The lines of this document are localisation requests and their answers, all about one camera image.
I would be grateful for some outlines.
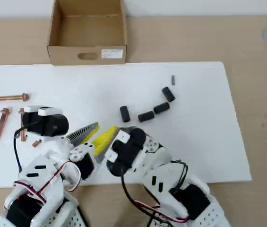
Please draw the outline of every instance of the copper bolt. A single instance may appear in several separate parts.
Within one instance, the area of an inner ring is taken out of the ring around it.
[[[26,93],[23,93],[21,96],[0,96],[0,101],[6,101],[6,100],[23,100],[26,102],[29,99],[29,95]]]
[[[8,108],[3,108],[1,110],[1,113],[2,113],[2,116],[0,118],[0,137],[1,137],[1,134],[2,134],[2,131],[3,131],[3,128],[4,128],[4,125],[5,125],[5,121],[7,119],[7,116],[9,115],[9,109]]]
[[[25,113],[25,112],[24,112],[24,108],[21,108],[21,109],[19,110],[19,114],[21,114],[21,127],[23,127],[22,118],[23,118],[24,113]],[[21,134],[21,141],[26,141],[25,129],[22,130],[22,131],[20,132],[20,134]]]
[[[42,143],[42,140],[36,140],[34,143],[33,143],[33,147],[37,147],[40,143]]]

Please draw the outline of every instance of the tan tabletop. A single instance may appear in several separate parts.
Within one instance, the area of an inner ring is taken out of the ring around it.
[[[47,19],[0,19],[0,64],[47,64]],[[267,17],[129,18],[128,62],[222,61],[253,177],[210,187],[233,227],[267,226]],[[151,203],[140,186],[132,195]],[[10,189],[0,189],[0,212]],[[91,227],[144,227],[120,185],[75,194]]]

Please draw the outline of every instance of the barcode label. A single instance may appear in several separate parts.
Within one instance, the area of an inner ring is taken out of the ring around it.
[[[123,50],[102,50],[102,59],[121,59]]]

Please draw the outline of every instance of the white wall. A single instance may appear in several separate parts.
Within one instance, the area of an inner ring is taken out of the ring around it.
[[[129,16],[267,15],[267,0],[125,0]],[[53,0],[0,0],[0,17],[49,17]]]

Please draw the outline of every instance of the white wire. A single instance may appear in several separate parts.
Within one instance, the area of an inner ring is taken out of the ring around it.
[[[75,163],[72,163],[72,162],[67,162],[66,164],[68,164],[68,163],[71,163],[71,164],[73,164],[74,166],[75,166],[75,168],[77,169],[77,171],[78,171],[78,182],[73,186],[73,188],[71,188],[71,189],[69,189],[68,191],[69,192],[73,192],[74,190],[76,190],[77,189],[77,187],[78,187],[78,185],[80,184],[80,182],[81,182],[81,177],[82,177],[82,174],[81,174],[81,171],[80,171],[80,169],[78,168],[78,166],[75,164]]]

